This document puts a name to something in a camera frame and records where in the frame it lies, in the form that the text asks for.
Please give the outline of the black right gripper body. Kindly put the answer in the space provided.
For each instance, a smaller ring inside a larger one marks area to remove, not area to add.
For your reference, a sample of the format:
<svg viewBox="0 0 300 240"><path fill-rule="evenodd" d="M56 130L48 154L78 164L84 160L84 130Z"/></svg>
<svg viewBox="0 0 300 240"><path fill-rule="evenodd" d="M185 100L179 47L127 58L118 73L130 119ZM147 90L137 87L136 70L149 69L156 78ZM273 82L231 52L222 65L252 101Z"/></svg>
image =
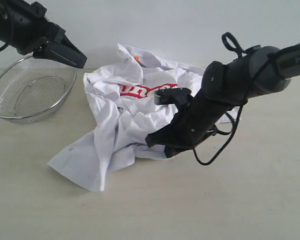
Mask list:
<svg viewBox="0 0 300 240"><path fill-rule="evenodd" d="M203 141L205 133L229 110L228 103L210 100L197 94L170 123L171 145L175 148L190 149Z"/></svg>

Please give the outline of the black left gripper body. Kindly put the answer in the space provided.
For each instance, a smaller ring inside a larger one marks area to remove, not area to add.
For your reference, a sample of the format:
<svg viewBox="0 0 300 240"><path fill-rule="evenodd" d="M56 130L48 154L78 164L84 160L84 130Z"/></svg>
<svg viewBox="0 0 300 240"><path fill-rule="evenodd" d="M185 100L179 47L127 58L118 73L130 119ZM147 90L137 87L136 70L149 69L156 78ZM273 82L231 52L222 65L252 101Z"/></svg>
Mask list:
<svg viewBox="0 0 300 240"><path fill-rule="evenodd" d="M46 18L38 1L0 1L0 52L11 46L21 55L41 48L47 40L60 43L66 31Z"/></svg>

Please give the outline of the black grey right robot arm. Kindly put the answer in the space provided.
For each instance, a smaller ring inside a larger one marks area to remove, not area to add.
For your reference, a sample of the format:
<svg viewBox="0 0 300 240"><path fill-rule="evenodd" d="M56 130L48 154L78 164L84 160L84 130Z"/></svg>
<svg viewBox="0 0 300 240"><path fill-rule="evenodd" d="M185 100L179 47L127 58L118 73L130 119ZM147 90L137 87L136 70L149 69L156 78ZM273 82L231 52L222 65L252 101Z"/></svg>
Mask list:
<svg viewBox="0 0 300 240"><path fill-rule="evenodd" d="M204 71L199 91L191 96L188 88L167 88L154 94L156 105L175 105L171 122L147 135L148 147L164 146L171 158L193 150L219 133L217 121L249 99L279 93L291 79L300 76L300 43L283 49L253 46L233 49L237 59L228 64L212 62Z"/></svg>

